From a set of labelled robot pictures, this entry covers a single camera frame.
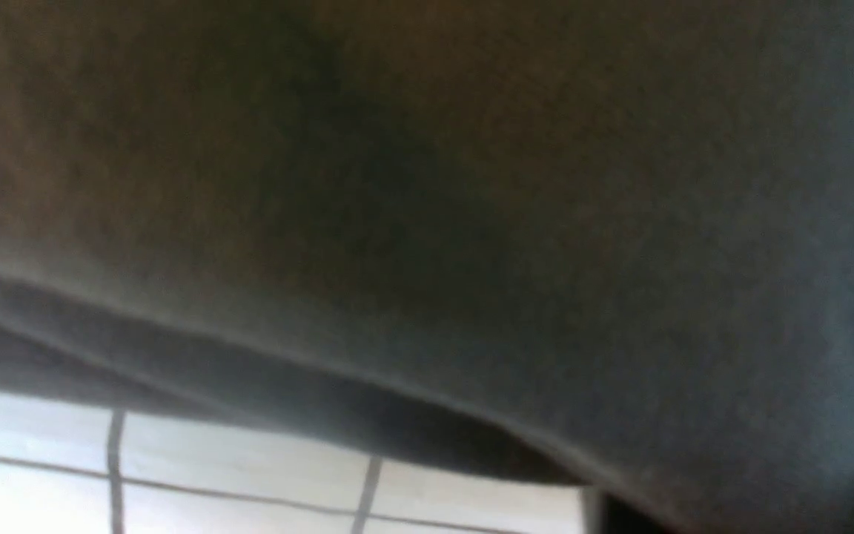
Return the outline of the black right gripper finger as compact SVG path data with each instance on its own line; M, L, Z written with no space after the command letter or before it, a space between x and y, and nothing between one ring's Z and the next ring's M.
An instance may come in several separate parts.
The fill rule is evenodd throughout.
M671 533L654 519L607 492L596 492L597 533Z

